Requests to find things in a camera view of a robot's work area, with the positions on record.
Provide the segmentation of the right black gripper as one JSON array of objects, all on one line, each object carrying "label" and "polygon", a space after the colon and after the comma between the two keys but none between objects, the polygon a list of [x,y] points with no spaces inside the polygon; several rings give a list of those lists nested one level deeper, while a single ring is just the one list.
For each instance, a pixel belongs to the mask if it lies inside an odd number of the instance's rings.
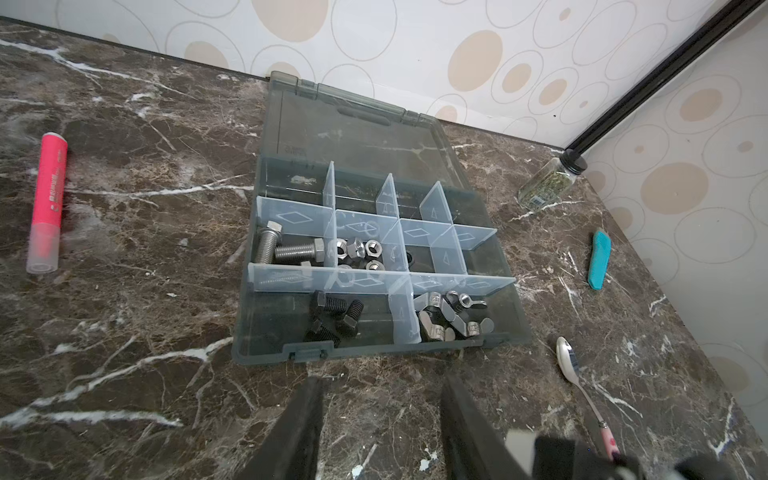
[{"label": "right black gripper", "polygon": [[[586,444],[566,438],[539,436],[530,431],[510,430],[505,447],[532,479],[645,479],[647,475],[633,456],[616,454],[611,459]],[[734,479],[736,474],[723,461],[697,454],[678,462],[661,474],[663,479]]]}]

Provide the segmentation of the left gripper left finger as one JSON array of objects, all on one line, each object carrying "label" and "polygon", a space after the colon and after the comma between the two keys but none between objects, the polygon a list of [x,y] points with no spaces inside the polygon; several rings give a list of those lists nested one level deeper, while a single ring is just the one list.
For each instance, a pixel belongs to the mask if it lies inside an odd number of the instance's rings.
[{"label": "left gripper left finger", "polygon": [[234,479],[315,479],[322,428],[322,381],[308,377]]}]

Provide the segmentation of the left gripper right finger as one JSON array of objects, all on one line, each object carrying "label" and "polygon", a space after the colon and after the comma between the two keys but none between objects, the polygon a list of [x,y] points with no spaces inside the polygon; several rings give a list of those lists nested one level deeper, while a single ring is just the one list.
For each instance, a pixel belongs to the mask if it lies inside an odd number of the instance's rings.
[{"label": "left gripper right finger", "polygon": [[458,377],[441,390],[440,426],[447,479],[530,479]]}]

